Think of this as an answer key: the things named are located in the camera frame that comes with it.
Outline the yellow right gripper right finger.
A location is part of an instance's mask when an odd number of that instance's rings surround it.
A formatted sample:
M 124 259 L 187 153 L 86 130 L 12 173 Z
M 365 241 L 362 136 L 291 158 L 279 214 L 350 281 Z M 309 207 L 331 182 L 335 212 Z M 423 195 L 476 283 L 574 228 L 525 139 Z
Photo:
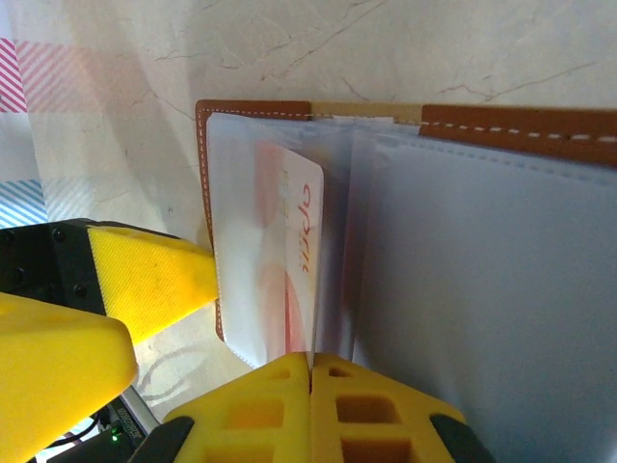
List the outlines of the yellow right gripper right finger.
M 494 462 L 452 405 L 335 355 L 311 374 L 313 462 Z

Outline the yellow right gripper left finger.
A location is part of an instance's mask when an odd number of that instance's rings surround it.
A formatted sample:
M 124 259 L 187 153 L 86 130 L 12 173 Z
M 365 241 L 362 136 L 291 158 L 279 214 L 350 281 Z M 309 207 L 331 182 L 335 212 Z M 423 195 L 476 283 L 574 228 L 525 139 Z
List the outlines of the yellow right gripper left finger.
M 134 462 L 309 462 L 309 367 L 290 353 L 170 412 Z

